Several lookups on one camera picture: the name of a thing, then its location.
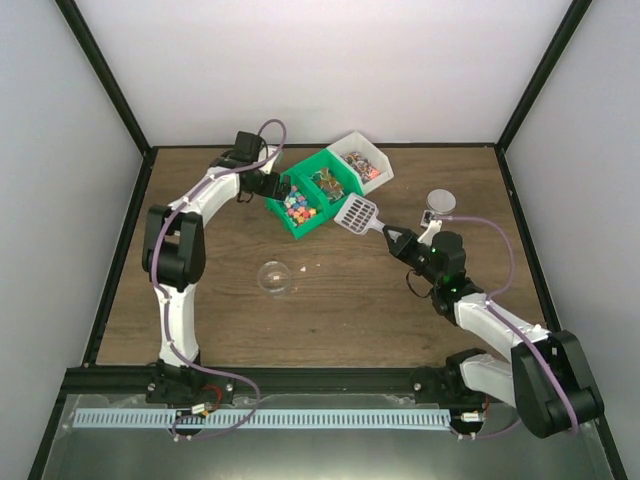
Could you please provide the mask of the lilac slotted plastic scoop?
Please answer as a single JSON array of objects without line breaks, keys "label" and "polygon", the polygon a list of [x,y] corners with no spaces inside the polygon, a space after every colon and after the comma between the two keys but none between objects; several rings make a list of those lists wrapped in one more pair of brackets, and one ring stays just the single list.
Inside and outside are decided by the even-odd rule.
[{"label": "lilac slotted plastic scoop", "polygon": [[377,205],[356,193],[351,193],[334,216],[334,221],[355,235],[365,235],[369,230],[383,232],[385,224],[378,219]]}]

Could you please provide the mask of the green bin candies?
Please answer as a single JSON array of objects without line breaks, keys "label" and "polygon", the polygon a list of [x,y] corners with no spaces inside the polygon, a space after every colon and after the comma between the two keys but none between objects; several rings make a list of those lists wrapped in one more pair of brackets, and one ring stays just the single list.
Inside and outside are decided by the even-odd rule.
[{"label": "green bin candies", "polygon": [[338,213],[350,194],[363,193],[356,173],[328,149],[298,162],[293,172],[318,195],[320,208],[328,218]]},{"label": "green bin candies", "polygon": [[285,229],[295,239],[300,239],[329,219],[329,204],[326,196],[310,179],[293,170],[287,171],[286,175],[291,180],[291,192],[284,200],[266,199],[265,203]]}]

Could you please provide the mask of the clear plastic round container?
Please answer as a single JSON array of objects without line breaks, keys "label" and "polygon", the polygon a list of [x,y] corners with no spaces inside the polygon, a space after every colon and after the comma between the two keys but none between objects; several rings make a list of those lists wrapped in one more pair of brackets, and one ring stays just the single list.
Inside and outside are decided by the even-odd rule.
[{"label": "clear plastic round container", "polygon": [[258,270],[257,283],[265,294],[273,298],[285,297],[292,287],[292,274],[284,263],[269,261]]}]

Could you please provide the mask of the round grey metal lid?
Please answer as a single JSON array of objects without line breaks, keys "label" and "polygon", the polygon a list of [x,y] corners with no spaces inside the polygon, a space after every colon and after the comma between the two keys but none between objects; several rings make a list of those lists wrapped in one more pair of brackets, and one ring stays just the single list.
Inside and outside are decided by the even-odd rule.
[{"label": "round grey metal lid", "polygon": [[448,215],[454,211],[457,205],[456,197],[446,189],[434,189],[426,198],[428,209],[438,215]]}]

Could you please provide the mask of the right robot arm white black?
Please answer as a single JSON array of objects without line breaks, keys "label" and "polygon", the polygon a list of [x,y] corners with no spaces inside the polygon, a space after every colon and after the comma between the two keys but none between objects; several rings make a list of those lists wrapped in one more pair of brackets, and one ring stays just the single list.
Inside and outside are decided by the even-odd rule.
[{"label": "right robot arm white black", "polygon": [[536,437],[574,433],[604,412],[604,401],[578,338],[551,332],[497,305],[466,273],[460,234],[440,231],[429,241],[406,228],[381,229],[390,254],[431,285],[435,311],[500,354],[463,359],[444,378],[447,396],[465,403],[478,392],[513,407]]}]

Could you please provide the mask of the white bin striped candies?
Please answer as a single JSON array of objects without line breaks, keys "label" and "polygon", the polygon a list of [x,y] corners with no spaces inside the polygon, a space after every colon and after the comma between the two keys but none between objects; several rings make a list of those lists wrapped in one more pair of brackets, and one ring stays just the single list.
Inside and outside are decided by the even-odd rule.
[{"label": "white bin striped candies", "polygon": [[355,174],[363,196],[394,178],[388,156],[358,131],[330,144],[327,150]]}]

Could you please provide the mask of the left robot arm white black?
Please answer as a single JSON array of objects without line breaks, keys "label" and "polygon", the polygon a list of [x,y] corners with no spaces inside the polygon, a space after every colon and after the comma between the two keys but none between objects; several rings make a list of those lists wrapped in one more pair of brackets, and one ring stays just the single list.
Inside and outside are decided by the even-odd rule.
[{"label": "left robot arm white black", "polygon": [[284,199],[291,191],[290,177],[274,170],[283,147],[268,144],[260,132],[240,131],[233,147],[214,159],[186,193],[148,210],[141,263],[158,301],[158,362],[177,371],[168,388],[181,403],[194,403],[203,395],[201,375],[221,374],[198,363],[195,296],[206,267],[205,227],[227,202],[239,201],[244,193]]}]

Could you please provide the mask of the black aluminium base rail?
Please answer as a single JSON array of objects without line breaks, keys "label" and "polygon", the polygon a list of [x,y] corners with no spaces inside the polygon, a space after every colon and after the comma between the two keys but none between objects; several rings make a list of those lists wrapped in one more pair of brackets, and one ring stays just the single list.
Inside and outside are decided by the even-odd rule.
[{"label": "black aluminium base rail", "polygon": [[70,368],[59,395],[145,394],[150,403],[186,405],[201,402],[212,386],[222,391],[222,401],[234,395],[252,395],[244,377],[257,384],[262,395],[275,394],[414,394],[420,403],[463,406],[478,403],[483,395],[499,399],[505,387],[529,399],[550,402],[557,396],[548,377],[535,361],[519,365],[505,379],[477,363],[417,368],[240,368],[211,374],[160,361],[147,366]]}]

